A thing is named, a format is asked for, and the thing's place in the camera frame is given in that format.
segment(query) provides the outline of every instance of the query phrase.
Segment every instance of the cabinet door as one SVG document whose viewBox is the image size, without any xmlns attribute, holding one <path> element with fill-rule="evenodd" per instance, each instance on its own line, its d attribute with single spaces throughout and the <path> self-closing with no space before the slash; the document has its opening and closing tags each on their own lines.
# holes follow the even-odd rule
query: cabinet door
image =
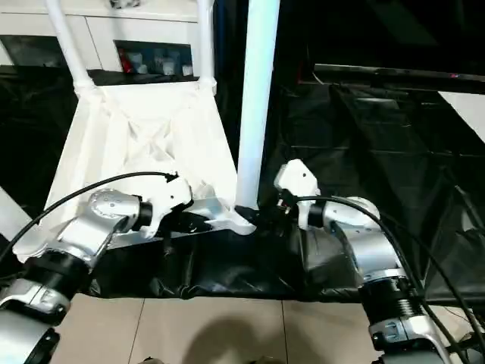
<svg viewBox="0 0 485 364">
<path fill-rule="evenodd" d="M 86 68 L 101 68 L 86 19 L 67 16 L 67 22 Z M 0 64 L 65 65 L 54 27 L 46 14 L 0 14 L 0 42 Z"/>
<path fill-rule="evenodd" d="M 150 66 L 148 66 L 147 72 L 147 64 L 149 62 L 163 63 L 163 60 L 146 60 L 147 58 L 152 58 L 152 56 L 147 56 L 142 49 L 143 47 L 149 47 L 156 49 L 158 54 L 160 54 L 160 56 L 155 55 L 156 58 L 164 57 L 164 55 L 170 53 L 177 54 L 177 57 L 180 56 L 181 58 L 186 58 L 188 55 L 193 75 L 199 75 L 199 27 L 197 23 L 113 17 L 87 17 L 86 19 L 104 70 L 127 71 L 126 65 L 122 65 L 122 60 L 120 59 L 120 57 L 126 56 L 125 61 L 128 60 L 137 64 L 135 68 L 142 66 L 141 68 L 144 71 L 140 71 L 140 73 L 160 74 L 161 71 L 150 72 Z M 125 53 L 127 49 L 131 50 L 132 55 L 119 53 L 119 51 Z M 177 63 L 180 69 L 182 66 L 189 66 L 178 61 L 174 62 L 169 55 L 164 59 L 170 59 L 172 64 Z M 155 68 L 162 70 L 164 65 L 155 65 Z"/>
</svg>

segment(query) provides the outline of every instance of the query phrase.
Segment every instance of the black fabric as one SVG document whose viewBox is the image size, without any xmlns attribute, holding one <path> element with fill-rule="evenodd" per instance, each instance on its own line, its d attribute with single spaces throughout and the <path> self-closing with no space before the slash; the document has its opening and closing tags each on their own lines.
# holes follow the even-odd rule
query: black fabric
<svg viewBox="0 0 485 364">
<path fill-rule="evenodd" d="M 17 163 L 7 163 L 0 185 L 35 215 L 54 177 L 76 99 L 67 74 L 37 72 L 33 77 L 27 71 L 2 70 L 0 148 L 3 155 L 15 153 Z M 102 71 L 91 75 L 98 85 L 168 80 Z M 218 90 L 221 117 L 236 154 L 240 91 L 224 83 Z M 45 128 L 42 138 L 36 138 L 34 127 Z M 42 154 L 45 150 L 55 152 Z M 485 145 L 438 93 L 274 85 L 259 193 L 263 211 L 276 203 L 273 179 L 292 158 L 306 163 L 323 193 L 362 196 L 400 221 L 433 248 L 473 304 L 483 302 Z M 44 172 L 37 174 L 39 168 Z M 27 188 L 34 183 L 35 189 Z M 390 223 L 385 216 L 383 220 Z M 426 256 L 405 232 L 390 227 L 416 270 L 426 274 L 430 301 L 453 304 Z M 283 237 L 265 229 L 248 237 L 218 231 L 115 249 L 102 258 L 86 292 L 97 297 L 357 302 L 341 246 L 332 239 L 324 242 L 322 263 L 310 269 L 304 257 L 309 238 L 295 228 Z"/>
</svg>

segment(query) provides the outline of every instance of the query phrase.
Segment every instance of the white metal frame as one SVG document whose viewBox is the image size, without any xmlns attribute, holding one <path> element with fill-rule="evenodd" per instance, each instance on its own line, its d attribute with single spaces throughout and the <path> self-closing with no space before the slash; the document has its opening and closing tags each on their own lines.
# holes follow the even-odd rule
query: white metal frame
<svg viewBox="0 0 485 364">
<path fill-rule="evenodd" d="M 93 88 L 83 65 L 59 0 L 46 0 L 49 16 L 74 79 L 77 93 Z M 200 83 L 215 86 L 212 34 L 213 0 L 198 0 L 201 52 Z M 250 0 L 246 65 L 239 141 L 236 204 L 257 208 L 264 132 L 268 114 L 280 0 Z"/>
<path fill-rule="evenodd" d="M 80 100 L 81 102 L 89 102 L 91 98 L 95 99 L 100 93 L 97 92 L 95 84 L 87 74 L 86 67 L 67 24 L 67 18 L 61 10 L 59 0 L 45 0 L 45 2 L 62 52 L 74 79 L 74 90 L 78 96 L 86 95 Z M 198 0 L 201 43 L 199 84 L 203 89 L 207 89 L 208 86 L 214 89 L 216 84 L 211 25 L 213 3 L 213 0 Z M 268 112 L 279 4 L 280 0 L 264 0 L 264 2 L 251 0 L 249 3 L 236 205 L 257 207 L 256 198 L 264 145 L 266 114 Z M 5 236 L 11 239 L 17 229 L 12 230 L 8 227 L 15 226 L 12 223 L 25 223 L 26 216 L 22 208 L 1 189 L 0 198 L 9 201 L 8 213 L 3 214 L 2 219 L 0 219 L 0 231 L 4 234 L 7 233 Z M 224 218 L 225 220 L 221 220 L 221 226 L 235 230 L 238 234 L 250 234 L 254 231 L 254 227 L 236 214 L 233 209 Z M 16 245 L 17 253 L 23 247 L 30 251 L 32 244 L 36 245 L 39 242 L 40 234 L 43 234 L 43 232 L 42 228 L 37 229 L 33 234 L 28 234 L 20 240 L 20 244 Z"/>
</svg>

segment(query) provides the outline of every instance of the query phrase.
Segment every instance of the black cable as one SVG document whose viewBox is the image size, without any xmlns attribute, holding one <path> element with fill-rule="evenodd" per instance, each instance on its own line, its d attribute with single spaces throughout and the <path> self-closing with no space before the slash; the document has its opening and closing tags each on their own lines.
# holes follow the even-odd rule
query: black cable
<svg viewBox="0 0 485 364">
<path fill-rule="evenodd" d="M 448 329 L 445 327 L 445 325 L 441 322 L 441 320 L 438 318 L 436 313 L 431 309 L 430 305 L 427 304 L 426 300 L 423 300 L 421 303 L 424 311 L 431 317 L 435 325 L 439 328 L 439 330 L 445 335 L 447 341 L 449 342 L 449 347 L 452 348 L 452 352 L 456 353 L 460 360 L 463 362 L 463 364 L 469 364 L 470 360 L 466 357 L 466 355 L 463 353 L 463 350 L 461 347 L 458 345 L 456 342 L 455 338 L 449 333 Z"/>
<path fill-rule="evenodd" d="M 416 244 L 417 244 L 417 245 L 419 245 L 419 247 L 420 247 L 420 248 L 422 248 L 422 249 L 424 249 L 424 250 L 426 251 L 426 253 L 427 253 L 428 257 L 429 257 L 429 258 L 430 258 L 430 260 L 432 261 L 431 256 L 432 256 L 433 254 L 431 253 L 430 249 L 429 249 L 427 246 L 425 246 L 425 245 L 424 245 L 423 241 L 422 241 L 422 240 L 421 240 L 419 237 L 417 237 L 416 235 L 414 235 L 414 234 L 413 234 L 411 231 L 409 231 L 409 229 L 408 229 L 408 228 L 407 228 L 405 225 L 401 224 L 399 221 L 397 221 L 397 220 L 396 220 L 395 218 L 393 218 L 392 216 L 389 216 L 388 214 L 385 214 L 385 213 L 381 213 L 381 215 L 382 215 L 384 218 L 386 218 L 387 220 L 391 221 L 391 222 L 392 222 L 392 223 L 393 223 L 395 226 L 397 226 L 399 229 L 401 229 L 402 231 L 404 231 L 405 233 L 407 233 L 407 235 L 409 235 L 409 236 L 410 236 L 410 238 L 411 238 L 411 239 L 413 239 L 413 240 L 416 242 Z M 464 313 L 464 314 L 467 316 L 468 321 L 470 321 L 469 317 L 470 317 L 470 316 L 473 316 L 473 318 L 474 318 L 474 319 L 475 319 L 475 320 L 476 320 L 476 321 L 477 321 L 477 322 L 480 324 L 480 326 L 482 326 L 482 327 L 483 327 L 483 329 L 485 329 L 485 322 L 483 322 L 483 320 L 482 320 L 481 318 L 477 317 L 477 316 L 476 316 L 474 313 L 472 313 L 472 311 L 471 311 L 470 309 L 467 309 L 466 311 L 465 311 L 465 308 L 463 308 L 463 307 L 462 307 L 462 309 L 463 309 L 463 313 Z M 480 336 L 480 338 L 483 340 L 482 335 L 479 335 L 479 334 L 478 334 L 478 333 L 475 331 L 475 329 L 474 329 L 474 332 L 475 332 L 475 334 L 477 334 L 477 336 Z"/>
<path fill-rule="evenodd" d="M 137 176 L 162 176 L 167 178 L 167 180 L 173 180 L 175 176 L 172 174 L 168 173 L 163 173 L 163 172 L 133 172 L 133 173 L 126 173 L 126 174 L 120 174 L 119 176 L 114 176 L 110 178 L 106 178 L 105 180 L 100 180 L 99 182 L 96 182 L 94 184 L 90 184 L 89 186 L 86 186 L 84 188 L 81 188 L 80 190 L 76 192 L 72 192 L 71 194 L 63 197 L 62 199 L 58 200 L 57 202 L 54 202 L 52 205 L 50 205 L 47 209 L 45 209 L 40 215 L 38 215 L 36 218 L 34 218 L 31 222 L 29 222 L 27 225 L 22 227 L 22 230 L 20 230 L 17 235 L 14 236 L 14 238 L 10 241 L 10 243 L 7 244 L 5 249 L 2 251 L 0 254 L 0 264 L 2 263 L 3 259 L 6 257 L 8 252 L 12 249 L 12 247 L 15 245 L 15 243 L 30 229 L 32 228 L 35 224 L 39 223 L 45 216 L 50 214 L 52 211 L 54 211 L 57 207 L 62 205 L 63 203 L 69 201 L 70 199 L 73 199 L 74 197 L 77 197 L 79 195 L 82 195 L 83 193 L 93 190 L 96 187 L 100 187 L 103 184 L 109 184 L 110 182 L 115 182 L 116 180 L 123 180 L 125 178 L 130 178 L 130 177 L 137 177 Z"/>
<path fill-rule="evenodd" d="M 373 222 L 375 222 L 377 225 L 379 225 L 380 229 L 387 236 L 387 239 L 389 240 L 390 244 L 393 246 L 394 250 L 396 251 L 396 255 L 398 256 L 399 261 L 402 264 L 402 267 L 404 268 L 406 274 L 408 275 L 408 278 L 409 278 L 411 284 L 415 287 L 416 290 L 423 290 L 424 289 L 421 282 L 416 278 L 415 273 L 411 269 L 411 266 L 409 265 L 408 260 L 406 259 L 404 252 L 402 251 L 402 247 L 397 243 L 397 239 L 394 237 L 394 234 L 389 230 L 389 228 L 379 218 L 377 218 L 377 216 L 373 215 L 372 213 L 370 213 L 368 210 L 366 210 L 362 206 L 360 206 L 356 203 L 350 202 L 347 199 L 343 199 L 343 198 L 339 198 L 339 197 L 333 197 L 333 196 L 302 196 L 302 197 L 298 197 L 298 196 L 296 196 L 295 198 L 296 198 L 296 201 L 335 202 L 335 203 L 339 203 L 340 205 L 352 207 L 352 208 L 356 209 L 357 211 L 361 212 L 362 214 L 368 216 Z M 463 300 L 462 295 L 455 289 L 452 282 L 448 279 L 448 276 L 446 275 L 443 268 L 441 267 L 441 264 L 438 263 L 437 259 L 434 257 L 432 252 L 427 248 L 427 246 L 425 246 L 424 244 L 423 245 L 420 244 L 420 246 L 424 248 L 425 252 L 430 257 L 431 262 L 433 263 L 433 265 L 435 265 L 435 268 L 437 269 L 437 271 L 443 277 L 443 280 L 446 282 L 446 285 L 452 291 L 453 296 L 462 305 L 463 311 L 465 312 L 465 314 L 467 314 L 467 317 L 470 316 L 470 312 L 467 312 L 468 306 L 467 306 L 466 302 Z M 433 321 L 436 323 L 438 328 L 446 336 L 446 339 L 449 341 L 450 346 L 453 348 L 453 350 L 456 351 L 456 353 L 460 357 L 460 360 L 463 363 L 467 363 L 468 361 L 466 360 L 465 355 L 463 355 L 463 352 L 460 351 L 460 348 L 459 348 L 458 344 L 456 343 L 456 340 L 453 338 L 453 336 L 449 333 L 449 331 L 446 329 L 446 327 L 443 325 L 443 323 L 437 318 L 437 316 L 431 310 L 430 306 L 427 304 L 424 297 L 421 298 L 421 304 L 424 307 L 424 309 L 426 310 L 426 312 L 428 313 L 428 315 L 431 317 L 431 319 L 433 319 Z M 468 319 L 470 320 L 471 326 L 474 329 L 475 334 L 477 334 L 480 337 L 480 339 L 483 341 L 483 338 L 481 337 L 480 329 L 477 327 L 476 322 L 474 321 L 474 318 L 468 317 Z"/>
</svg>

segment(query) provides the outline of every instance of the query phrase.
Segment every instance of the white cabinet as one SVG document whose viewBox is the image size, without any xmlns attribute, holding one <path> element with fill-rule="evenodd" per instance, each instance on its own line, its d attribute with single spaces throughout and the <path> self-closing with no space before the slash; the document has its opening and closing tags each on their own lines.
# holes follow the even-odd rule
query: white cabinet
<svg viewBox="0 0 485 364">
<path fill-rule="evenodd" d="M 200 75 L 196 0 L 145 0 L 121 10 L 111 9 L 109 0 L 61 0 L 61 6 L 88 69 L 123 71 L 143 58 L 142 67 L 131 69 L 160 74 L 172 61 L 175 74 Z M 46 49 L 64 61 L 58 43 L 46 37 L 55 32 L 43 0 L 0 0 L 0 64 L 38 65 L 29 55 L 40 65 L 49 63 L 35 57 Z"/>
<path fill-rule="evenodd" d="M 85 17 L 69 15 L 67 16 L 67 22 L 70 25 L 74 35 L 74 41 L 80 50 L 86 67 L 88 69 L 101 68 L 101 63 L 89 34 Z M 0 39 L 4 39 L 4 44 L 0 47 L 0 64 L 13 64 L 12 58 L 14 53 L 20 53 L 22 49 L 20 49 L 21 44 L 19 44 L 16 45 L 19 49 L 14 51 L 14 46 L 10 43 L 13 43 L 16 37 L 19 40 L 17 43 L 22 43 L 23 39 L 25 39 L 22 36 L 52 37 L 51 41 L 57 45 L 54 27 L 47 14 L 0 14 Z M 11 42 L 8 44 L 5 41 L 6 39 L 11 40 Z M 39 41 L 46 43 L 44 41 L 48 41 L 48 39 L 39 38 Z"/>
<path fill-rule="evenodd" d="M 101 65 L 107 71 L 122 71 L 115 41 L 153 42 L 190 47 L 193 74 L 200 75 L 197 23 L 167 20 L 86 17 Z"/>
</svg>

